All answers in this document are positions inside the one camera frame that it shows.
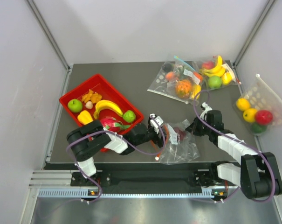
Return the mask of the dark red plum toy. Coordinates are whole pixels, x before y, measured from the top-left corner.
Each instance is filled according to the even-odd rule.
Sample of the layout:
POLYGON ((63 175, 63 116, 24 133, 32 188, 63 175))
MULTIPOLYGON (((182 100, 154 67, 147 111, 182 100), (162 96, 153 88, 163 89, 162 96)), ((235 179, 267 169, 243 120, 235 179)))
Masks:
POLYGON ((186 136, 186 131, 180 129, 179 127, 175 127, 175 128, 174 128, 174 131, 175 131, 176 134, 177 134, 178 140, 179 140, 179 141, 183 141, 183 139, 184 139, 185 136, 186 136))

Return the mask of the zip bag with red zipper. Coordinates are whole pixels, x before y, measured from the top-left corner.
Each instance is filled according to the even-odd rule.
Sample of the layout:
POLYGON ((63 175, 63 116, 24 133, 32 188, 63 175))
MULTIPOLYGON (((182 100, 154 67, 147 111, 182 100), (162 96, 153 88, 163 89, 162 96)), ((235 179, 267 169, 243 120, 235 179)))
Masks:
POLYGON ((165 148, 155 157, 157 162, 165 165, 174 165, 191 162, 200 157, 194 135, 186 131, 188 126, 190 126, 190 122, 187 119, 179 123, 165 123, 163 125, 163 130, 165 130, 165 148), (174 131, 175 127, 186 131, 183 141, 178 140, 177 134, 174 131))

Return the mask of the yellow star fruit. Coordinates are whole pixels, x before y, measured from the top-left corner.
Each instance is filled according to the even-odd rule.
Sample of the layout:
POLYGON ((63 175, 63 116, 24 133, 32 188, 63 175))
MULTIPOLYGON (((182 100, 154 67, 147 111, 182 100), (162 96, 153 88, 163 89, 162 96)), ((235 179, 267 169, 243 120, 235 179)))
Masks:
POLYGON ((81 111, 77 116, 77 119, 82 125, 87 125, 94 121, 91 114, 87 110, 81 111))

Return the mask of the beige garlic toy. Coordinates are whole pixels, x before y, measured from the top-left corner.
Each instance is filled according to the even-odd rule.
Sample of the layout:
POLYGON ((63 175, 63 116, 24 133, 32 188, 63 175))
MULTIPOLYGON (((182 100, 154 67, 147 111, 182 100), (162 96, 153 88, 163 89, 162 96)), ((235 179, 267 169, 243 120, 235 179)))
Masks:
POLYGON ((85 104, 85 107, 89 110, 91 110, 93 108, 93 103, 91 101, 88 101, 86 104, 85 104))

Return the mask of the orange mandarin cluster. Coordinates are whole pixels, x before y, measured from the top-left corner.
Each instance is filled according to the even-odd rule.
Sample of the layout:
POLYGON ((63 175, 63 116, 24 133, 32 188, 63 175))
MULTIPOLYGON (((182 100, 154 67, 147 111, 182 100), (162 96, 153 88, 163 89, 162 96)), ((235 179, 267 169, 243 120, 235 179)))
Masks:
POLYGON ((87 94, 83 95, 82 99, 81 99, 81 101, 84 102, 84 103, 87 103, 88 101, 90 101, 93 104, 96 104, 100 100, 102 100, 102 95, 100 95, 99 93, 94 92, 92 90, 89 90, 89 92, 87 94))

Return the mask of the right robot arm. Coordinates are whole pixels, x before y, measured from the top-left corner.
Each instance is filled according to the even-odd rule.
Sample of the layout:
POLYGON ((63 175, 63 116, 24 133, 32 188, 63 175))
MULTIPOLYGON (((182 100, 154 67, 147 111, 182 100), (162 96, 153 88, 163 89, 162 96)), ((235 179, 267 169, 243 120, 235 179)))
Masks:
POLYGON ((282 179, 275 156, 251 148, 225 129, 220 111, 204 110, 186 131, 195 136, 208 136, 210 142, 238 162, 238 165, 215 162, 209 173, 213 184, 219 185, 227 180, 240 187, 246 198, 261 202, 282 194, 282 179))

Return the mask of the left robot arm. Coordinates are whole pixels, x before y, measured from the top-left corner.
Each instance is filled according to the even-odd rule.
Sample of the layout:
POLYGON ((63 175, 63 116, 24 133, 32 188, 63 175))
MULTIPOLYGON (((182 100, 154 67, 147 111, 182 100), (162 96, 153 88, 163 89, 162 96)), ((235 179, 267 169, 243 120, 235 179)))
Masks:
POLYGON ((66 139, 67 152, 72 152, 75 165, 80 170, 81 179, 87 185, 97 181, 96 167, 93 156, 101 149, 109 149, 120 155, 135 151, 141 144, 152 141, 162 148, 165 146, 166 134, 162 130, 164 121, 160 116, 151 116, 148 126, 139 123, 124 135, 117 134, 105 128, 100 121, 92 121, 71 131, 66 139))

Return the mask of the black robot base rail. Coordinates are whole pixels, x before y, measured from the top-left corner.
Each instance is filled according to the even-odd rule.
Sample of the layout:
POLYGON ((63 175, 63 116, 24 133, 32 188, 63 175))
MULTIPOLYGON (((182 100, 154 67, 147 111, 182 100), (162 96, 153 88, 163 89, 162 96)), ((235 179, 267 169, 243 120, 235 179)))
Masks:
POLYGON ((93 179, 104 193, 198 193, 214 185, 212 162, 97 163, 93 179))

